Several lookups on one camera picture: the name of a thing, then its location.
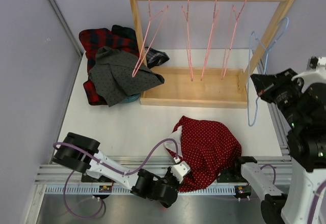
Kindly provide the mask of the blue wire hanger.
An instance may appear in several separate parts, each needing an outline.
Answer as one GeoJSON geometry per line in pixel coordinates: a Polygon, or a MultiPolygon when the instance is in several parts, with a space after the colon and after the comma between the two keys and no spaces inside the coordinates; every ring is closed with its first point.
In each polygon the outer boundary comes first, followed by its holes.
{"type": "MultiPolygon", "coordinates": [[[[249,37],[249,54],[248,54],[248,65],[249,67],[251,68],[251,64],[250,64],[250,57],[253,57],[251,56],[251,53],[254,54],[252,52],[252,46],[253,46],[253,41],[254,42],[257,42],[257,45],[260,45],[263,47],[263,56],[265,57],[265,62],[264,62],[264,69],[263,69],[263,75],[266,74],[266,70],[267,70],[267,65],[268,65],[268,56],[269,56],[269,53],[272,51],[273,47],[275,46],[275,44],[278,42],[279,39],[281,39],[281,37],[284,35],[284,33],[287,31],[288,29],[288,26],[289,26],[289,23],[290,23],[290,20],[289,20],[289,17],[288,16],[285,16],[283,17],[278,23],[277,23],[277,27],[281,26],[283,23],[285,23],[285,26],[283,28],[283,30],[281,31],[281,33],[272,41],[271,44],[269,45],[264,45],[262,44],[262,41],[261,39],[257,36],[256,32],[255,31],[252,31],[251,34],[250,34],[250,37],[249,37]]],[[[247,107],[247,119],[248,119],[248,126],[249,127],[253,127],[256,123],[256,120],[257,120],[257,115],[258,115],[258,108],[259,108],[259,105],[258,105],[258,100],[259,100],[259,97],[257,96],[256,99],[255,99],[255,113],[254,113],[254,118],[253,118],[253,121],[251,122],[251,118],[250,118],[250,107],[248,106],[247,107]]]]}

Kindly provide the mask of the red polka dot skirt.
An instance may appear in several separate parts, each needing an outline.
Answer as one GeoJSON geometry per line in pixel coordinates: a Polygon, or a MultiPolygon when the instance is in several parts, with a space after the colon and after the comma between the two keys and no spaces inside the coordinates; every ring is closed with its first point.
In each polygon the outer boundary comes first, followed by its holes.
{"type": "Polygon", "coordinates": [[[177,142],[179,150],[176,151],[173,142],[165,142],[167,152],[173,158],[179,156],[191,168],[184,177],[180,192],[207,188],[242,153],[239,141],[223,123],[217,121],[182,116],[169,138],[177,142]]]}

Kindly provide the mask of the pink wire hanger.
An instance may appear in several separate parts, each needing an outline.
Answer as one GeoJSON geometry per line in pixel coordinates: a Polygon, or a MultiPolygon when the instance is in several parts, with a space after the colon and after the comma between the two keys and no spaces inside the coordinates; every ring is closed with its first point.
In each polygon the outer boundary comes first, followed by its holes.
{"type": "Polygon", "coordinates": [[[228,70],[228,62],[229,62],[230,54],[232,51],[238,22],[239,22],[240,16],[243,12],[243,9],[244,9],[247,1],[248,0],[244,0],[242,7],[239,11],[237,11],[236,6],[234,4],[231,7],[231,12],[230,12],[230,17],[229,17],[229,28],[228,28],[229,42],[227,44],[227,47],[224,50],[224,57],[223,57],[223,62],[222,62],[222,72],[221,72],[222,79],[224,79],[224,77],[226,76],[226,72],[228,70]]]}

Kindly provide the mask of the pink hanger of grey skirt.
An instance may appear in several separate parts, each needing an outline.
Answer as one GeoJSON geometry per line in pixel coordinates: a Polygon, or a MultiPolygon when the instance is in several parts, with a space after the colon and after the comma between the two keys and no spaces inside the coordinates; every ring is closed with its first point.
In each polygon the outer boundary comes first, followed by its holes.
{"type": "Polygon", "coordinates": [[[202,68],[201,81],[204,78],[205,69],[206,69],[206,66],[207,66],[207,63],[208,63],[208,59],[209,59],[209,55],[210,55],[210,51],[211,51],[211,46],[212,46],[212,42],[213,42],[215,26],[216,26],[216,22],[218,21],[220,9],[221,9],[221,5],[218,4],[218,1],[219,0],[214,0],[214,10],[213,10],[212,25],[211,25],[211,30],[210,30],[210,34],[209,34],[206,54],[205,54],[205,58],[204,58],[204,65],[203,65],[203,68],[202,68]]]}

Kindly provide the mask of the pink hanger pair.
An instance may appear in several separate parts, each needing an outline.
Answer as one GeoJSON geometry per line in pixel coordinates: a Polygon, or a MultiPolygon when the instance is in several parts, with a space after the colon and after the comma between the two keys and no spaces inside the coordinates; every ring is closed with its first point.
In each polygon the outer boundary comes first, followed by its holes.
{"type": "Polygon", "coordinates": [[[191,38],[190,38],[190,31],[189,31],[189,3],[190,0],[187,0],[187,6],[184,7],[182,5],[181,10],[185,20],[184,30],[185,30],[186,55],[188,61],[189,76],[190,76],[190,80],[193,81],[194,74],[193,74],[193,66],[192,66],[191,38]]]}

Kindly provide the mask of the navy white plaid skirt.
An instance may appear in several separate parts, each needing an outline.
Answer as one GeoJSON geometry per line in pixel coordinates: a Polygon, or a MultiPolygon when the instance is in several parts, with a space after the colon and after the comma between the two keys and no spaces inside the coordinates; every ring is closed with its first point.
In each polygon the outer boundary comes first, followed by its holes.
{"type": "Polygon", "coordinates": [[[170,58],[163,52],[153,48],[145,47],[146,62],[149,69],[166,63],[170,58]]]}

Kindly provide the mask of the grey dotted skirt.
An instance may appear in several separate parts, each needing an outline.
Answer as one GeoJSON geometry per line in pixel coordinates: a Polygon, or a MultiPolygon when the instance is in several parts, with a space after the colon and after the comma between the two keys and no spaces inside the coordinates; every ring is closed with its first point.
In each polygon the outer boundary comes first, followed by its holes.
{"type": "Polygon", "coordinates": [[[89,71],[89,80],[109,107],[165,83],[162,75],[152,72],[143,64],[133,77],[137,61],[137,56],[124,50],[104,46],[97,51],[95,66],[89,71]]]}

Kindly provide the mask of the red plaid skirt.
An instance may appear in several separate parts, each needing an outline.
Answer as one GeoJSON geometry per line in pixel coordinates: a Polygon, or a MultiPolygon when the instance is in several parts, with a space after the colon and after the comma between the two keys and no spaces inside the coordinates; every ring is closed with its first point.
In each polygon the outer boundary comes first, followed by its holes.
{"type": "Polygon", "coordinates": [[[114,35],[107,28],[83,30],[79,33],[79,40],[86,51],[87,71],[95,66],[96,53],[104,46],[139,56],[137,42],[114,35]]]}

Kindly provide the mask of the green plaid skirt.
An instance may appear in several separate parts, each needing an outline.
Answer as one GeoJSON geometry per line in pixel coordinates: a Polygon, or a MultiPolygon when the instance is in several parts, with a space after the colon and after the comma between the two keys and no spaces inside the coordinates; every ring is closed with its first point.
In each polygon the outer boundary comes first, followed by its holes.
{"type": "Polygon", "coordinates": [[[135,34],[135,30],[132,29],[132,28],[129,28],[129,27],[123,27],[123,26],[120,26],[120,25],[116,25],[114,24],[112,26],[112,29],[111,29],[111,32],[114,34],[114,35],[118,35],[122,38],[127,38],[127,39],[130,39],[132,41],[135,41],[137,42],[137,38],[136,38],[136,34],[135,34]]]}

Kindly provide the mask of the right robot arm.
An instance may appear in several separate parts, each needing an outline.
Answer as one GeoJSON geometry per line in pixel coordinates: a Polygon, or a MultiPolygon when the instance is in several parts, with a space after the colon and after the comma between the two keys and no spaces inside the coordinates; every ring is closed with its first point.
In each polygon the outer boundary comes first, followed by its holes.
{"type": "Polygon", "coordinates": [[[261,171],[257,160],[238,158],[232,178],[244,179],[261,201],[265,223],[317,223],[325,193],[325,80],[287,69],[275,75],[252,74],[258,97],[281,111],[290,130],[287,144],[292,176],[283,193],[261,171]]]}

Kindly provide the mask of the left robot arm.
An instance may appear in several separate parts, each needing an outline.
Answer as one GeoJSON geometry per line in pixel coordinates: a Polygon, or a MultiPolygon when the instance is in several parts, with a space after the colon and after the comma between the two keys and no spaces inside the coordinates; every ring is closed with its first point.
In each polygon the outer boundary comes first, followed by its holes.
{"type": "Polygon", "coordinates": [[[159,201],[166,208],[176,202],[178,190],[191,171],[179,156],[174,157],[175,163],[168,167],[164,177],[145,170],[144,164],[132,170],[110,159],[99,146],[95,139],[70,132],[62,142],[53,144],[56,152],[52,161],[99,182],[113,180],[131,194],[159,201]]]}

